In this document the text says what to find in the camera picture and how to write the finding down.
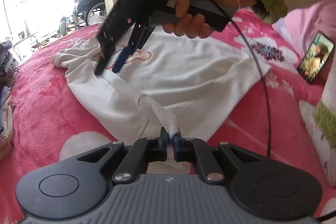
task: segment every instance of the pink bedspread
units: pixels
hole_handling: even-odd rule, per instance
[[[269,46],[263,47],[264,54],[272,52],[272,47],[282,50],[285,60],[275,61],[266,76],[272,115],[272,158],[308,171],[320,181],[324,195],[319,214],[325,203],[336,197],[336,189],[328,188],[325,183],[314,146],[300,117],[298,101],[316,105],[323,83],[309,85],[293,72],[293,63],[299,59],[270,25],[263,24],[247,10],[239,11],[235,21],[247,37]],[[64,78],[65,69],[50,64],[58,50],[71,47],[76,40],[90,38],[96,30],[97,26],[91,26],[70,34],[36,52],[21,67],[12,89],[16,104],[13,151],[0,162],[0,223],[12,224],[22,218],[15,199],[15,186],[23,175],[65,158],[76,146],[87,144],[86,148],[90,148],[92,139],[101,144],[114,140],[73,96]],[[222,33],[214,33],[213,37],[247,50],[233,26],[229,25]],[[219,141],[228,141],[264,155],[267,134],[264,91],[259,82],[208,143],[217,145]]]

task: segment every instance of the table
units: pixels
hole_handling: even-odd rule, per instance
[[[17,49],[17,50],[18,50],[18,53],[17,53],[16,50],[15,50],[15,47],[16,47],[17,45],[19,45],[21,42],[25,41],[26,39],[31,38],[31,37],[34,37],[35,40],[36,40],[37,48],[39,49],[39,48],[40,48],[40,43],[37,41],[37,38],[36,38],[36,34],[37,34],[37,33],[38,33],[38,32],[34,32],[34,33],[28,35],[27,37],[25,37],[24,39],[15,42],[15,43],[13,44],[13,46],[10,48],[10,49],[13,49],[13,50],[14,50],[14,52],[15,52],[15,53],[17,54],[17,56],[20,58],[20,61],[22,61],[21,56],[20,56],[20,51]]]

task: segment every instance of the hand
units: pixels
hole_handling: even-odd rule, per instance
[[[190,2],[192,0],[175,0],[175,11],[176,16],[180,18],[178,23],[175,25],[173,23],[167,23],[163,25],[163,30],[167,33],[174,32],[178,37],[182,35],[187,35],[189,38],[194,38],[198,36],[199,38],[206,38],[211,35],[213,29],[205,23],[205,18],[203,15],[198,14],[192,16],[186,12],[189,9]],[[228,7],[237,8],[237,0],[215,0],[218,4],[225,5]],[[240,0],[243,7],[254,5],[255,0]]]

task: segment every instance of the phone screen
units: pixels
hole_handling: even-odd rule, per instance
[[[298,71],[309,82],[312,83],[326,61],[328,60],[335,45],[322,32],[317,32],[306,52]]]

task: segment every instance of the folded clothes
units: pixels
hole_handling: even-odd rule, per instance
[[[1,95],[0,95],[0,111],[2,111],[5,101],[8,99],[9,95],[11,94],[9,91],[10,91],[10,88],[7,86],[4,86],[2,88]],[[0,115],[0,133],[3,131],[1,121],[2,121],[2,117]]]
[[[0,43],[0,90],[4,86],[11,87],[15,83],[15,75],[19,71],[19,64],[9,52],[11,42]]]
[[[5,101],[0,114],[2,120],[1,126],[3,127],[3,131],[0,133],[0,160],[9,155],[12,150],[13,116],[11,102],[12,96],[9,96]]]

